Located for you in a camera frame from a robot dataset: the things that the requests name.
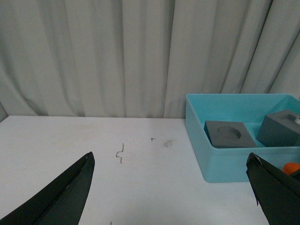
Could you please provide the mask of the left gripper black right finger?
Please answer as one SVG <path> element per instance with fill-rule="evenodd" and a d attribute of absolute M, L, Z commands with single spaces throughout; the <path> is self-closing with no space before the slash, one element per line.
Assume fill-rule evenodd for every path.
<path fill-rule="evenodd" d="M 256 202 L 270 225 L 300 223 L 300 171 L 287 174 L 258 155 L 250 153 L 247 176 Z"/>

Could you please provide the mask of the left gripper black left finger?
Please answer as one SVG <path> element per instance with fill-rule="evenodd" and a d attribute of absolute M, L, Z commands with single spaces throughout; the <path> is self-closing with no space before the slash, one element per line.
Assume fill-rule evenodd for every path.
<path fill-rule="evenodd" d="M 2 225 L 77 225 L 89 195 L 95 159 L 89 152 L 0 220 Z"/>

